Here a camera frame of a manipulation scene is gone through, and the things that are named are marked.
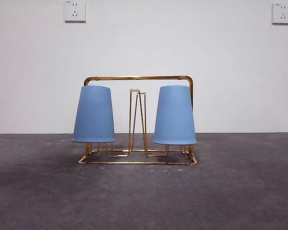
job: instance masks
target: outlet faceplate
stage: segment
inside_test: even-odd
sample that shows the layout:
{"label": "outlet faceplate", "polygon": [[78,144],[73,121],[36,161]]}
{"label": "outlet faceplate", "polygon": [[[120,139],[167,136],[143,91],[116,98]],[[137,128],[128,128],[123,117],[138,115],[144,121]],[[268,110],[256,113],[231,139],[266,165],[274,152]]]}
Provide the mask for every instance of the outlet faceplate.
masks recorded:
{"label": "outlet faceplate", "polygon": [[64,20],[66,22],[85,22],[86,6],[85,0],[65,0]]}
{"label": "outlet faceplate", "polygon": [[272,23],[288,24],[288,2],[272,4]]}

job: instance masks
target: gray floor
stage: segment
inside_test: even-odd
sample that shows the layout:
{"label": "gray floor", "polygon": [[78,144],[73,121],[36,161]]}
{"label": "gray floor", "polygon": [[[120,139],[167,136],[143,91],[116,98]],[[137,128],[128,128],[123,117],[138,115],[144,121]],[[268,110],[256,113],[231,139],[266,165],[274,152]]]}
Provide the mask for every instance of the gray floor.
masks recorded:
{"label": "gray floor", "polygon": [[288,133],[197,139],[194,166],[79,165],[71,135],[0,135],[0,230],[288,230]]}

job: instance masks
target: white wall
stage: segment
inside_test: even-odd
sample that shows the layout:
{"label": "white wall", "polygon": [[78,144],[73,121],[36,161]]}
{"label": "white wall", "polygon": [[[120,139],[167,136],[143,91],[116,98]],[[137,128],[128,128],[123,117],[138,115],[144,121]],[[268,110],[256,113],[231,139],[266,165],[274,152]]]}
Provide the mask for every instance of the white wall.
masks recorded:
{"label": "white wall", "polygon": [[[84,79],[110,75],[191,76],[198,132],[288,132],[288,26],[271,3],[87,0],[86,23],[64,23],[63,0],[0,0],[0,133],[73,132]],[[128,89],[146,91],[154,131],[161,83],[98,84],[116,132]]]}

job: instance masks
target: ribbed cup surface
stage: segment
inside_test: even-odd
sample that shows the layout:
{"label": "ribbed cup surface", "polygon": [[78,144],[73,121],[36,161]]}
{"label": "ribbed cup surface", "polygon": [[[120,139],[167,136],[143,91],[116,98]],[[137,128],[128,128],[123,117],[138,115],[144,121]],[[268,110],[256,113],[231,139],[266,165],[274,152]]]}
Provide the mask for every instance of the ribbed cup surface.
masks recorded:
{"label": "ribbed cup surface", "polygon": [[196,144],[190,89],[183,85],[160,88],[154,143]]}
{"label": "ribbed cup surface", "polygon": [[114,142],[111,92],[108,87],[81,88],[73,142]]}

